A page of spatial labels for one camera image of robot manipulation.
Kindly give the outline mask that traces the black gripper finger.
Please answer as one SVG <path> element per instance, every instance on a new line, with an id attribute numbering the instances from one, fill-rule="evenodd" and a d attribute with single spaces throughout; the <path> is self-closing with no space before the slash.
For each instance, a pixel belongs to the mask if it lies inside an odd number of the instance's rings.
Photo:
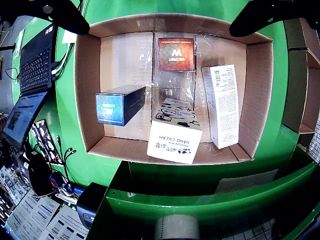
<path id="1" fill-rule="evenodd" d="M 70 0 L 2 0 L 0 22 L 13 25 L 19 16 L 40 18 L 75 33 L 87 35 L 90 25 Z"/>
<path id="2" fill-rule="evenodd" d="M 304 18 L 316 31 L 320 30 L 318 0 L 251 0 L 229 27 L 233 37 L 251 35 L 276 22 Z"/>

